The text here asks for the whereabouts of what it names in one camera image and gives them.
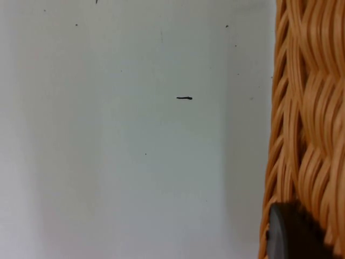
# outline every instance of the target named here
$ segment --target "wicker basket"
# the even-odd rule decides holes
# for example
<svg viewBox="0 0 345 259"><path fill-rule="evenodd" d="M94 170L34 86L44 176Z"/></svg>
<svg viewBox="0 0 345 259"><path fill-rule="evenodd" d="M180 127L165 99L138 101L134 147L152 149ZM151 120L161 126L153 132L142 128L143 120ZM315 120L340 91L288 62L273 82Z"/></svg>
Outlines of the wicker basket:
<svg viewBox="0 0 345 259"><path fill-rule="evenodd" d="M259 258L274 202L299 200L345 257L345 0L277 0Z"/></svg>

